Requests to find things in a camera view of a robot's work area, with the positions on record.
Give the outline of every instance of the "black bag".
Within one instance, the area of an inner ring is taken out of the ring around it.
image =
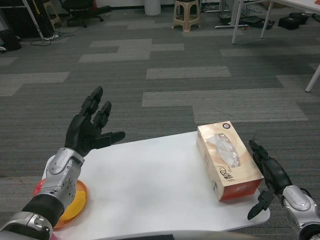
[[[19,40],[11,30],[0,31],[0,39],[3,42],[1,47],[4,47],[7,51],[14,51],[21,48]]]
[[[265,24],[265,19],[258,16],[247,16],[241,19],[241,24],[247,24],[250,27],[262,29]],[[275,21],[269,20],[268,24],[266,25],[266,29],[271,29],[274,24]]]
[[[309,18],[303,12],[292,12],[292,13],[290,13],[289,17],[294,18],[294,19],[298,19],[300,21],[300,24],[306,24],[306,22]]]
[[[289,16],[282,17],[279,19],[278,26],[289,30],[297,29],[300,26],[300,20]]]

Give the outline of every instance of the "white table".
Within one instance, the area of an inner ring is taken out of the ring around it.
[[[190,236],[266,222],[269,210],[247,220],[259,191],[225,203],[217,201],[196,138],[197,132],[189,132],[92,150],[79,177],[89,189],[87,206],[54,234],[59,240],[175,231],[190,231]]]
[[[40,38],[41,38],[41,39],[44,39],[44,36],[43,36],[43,34],[42,34],[42,32],[41,32],[41,30],[40,30],[40,28],[39,28],[39,25],[38,25],[38,23],[37,23],[37,20],[36,20],[34,14],[33,14],[33,12],[32,12],[32,10],[31,10],[31,8],[30,8],[27,0],[22,0],[22,3],[23,3],[23,5],[17,5],[17,6],[16,6],[16,5],[12,5],[12,6],[0,6],[0,9],[26,8],[27,11],[28,11],[29,14],[30,14],[30,17],[31,17],[31,19],[32,19],[32,21],[33,21],[34,26],[36,27],[36,29],[37,29],[37,31],[38,31],[38,33],[39,33],[39,35],[40,35]]]
[[[237,30],[238,30],[239,21],[240,21],[241,10],[245,4],[251,3],[251,2],[244,3],[244,1],[245,0],[239,0],[238,11],[237,11],[236,20],[235,20],[235,27],[234,27],[234,31],[233,31],[233,37],[232,37],[232,44],[236,43]],[[265,0],[256,1],[255,3],[264,2],[264,1]],[[316,0],[272,0],[270,2],[270,6],[269,6],[268,12],[266,14],[266,18],[265,18],[265,22],[263,25],[263,29],[262,29],[262,33],[261,33],[260,38],[263,39],[263,37],[264,37],[264,33],[266,31],[266,28],[267,28],[267,25],[269,22],[269,16],[270,16],[271,9],[273,7],[274,2],[279,3],[279,4],[284,4],[286,6],[293,7],[296,9],[301,9],[303,11],[307,11],[307,12],[311,12],[311,13],[315,13],[315,14],[320,14],[320,4],[316,4],[315,1]],[[311,81],[309,82],[308,86],[305,89],[305,91],[307,93],[311,91],[312,87],[314,86],[317,79],[319,79],[319,78],[320,78],[320,65],[319,65],[318,69],[315,71]]]

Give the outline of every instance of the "orange plate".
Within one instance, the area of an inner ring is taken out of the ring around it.
[[[81,212],[86,207],[87,200],[88,200],[88,190],[87,190],[86,185],[82,181],[78,180],[76,182],[76,190],[85,192],[85,203],[84,203],[83,208],[81,209],[81,211],[74,218],[71,218],[71,219],[65,220],[65,221],[59,220],[57,222],[57,224],[55,225],[54,230],[60,229],[60,228],[62,228],[64,226],[68,225],[69,223],[71,223],[74,219],[76,219],[81,214]]]

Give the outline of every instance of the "black case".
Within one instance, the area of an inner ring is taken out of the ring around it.
[[[16,35],[11,30],[0,31],[0,39],[3,41],[2,47],[7,51],[18,50],[21,48],[21,44]]]
[[[300,20],[289,16],[282,17],[279,19],[278,26],[289,30],[297,29],[300,26]]]
[[[289,17],[300,20],[300,24],[306,24],[308,16],[303,12],[292,12]]]

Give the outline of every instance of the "tissue box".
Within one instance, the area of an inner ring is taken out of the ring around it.
[[[255,193],[264,176],[231,122],[198,126],[196,145],[219,201]]]

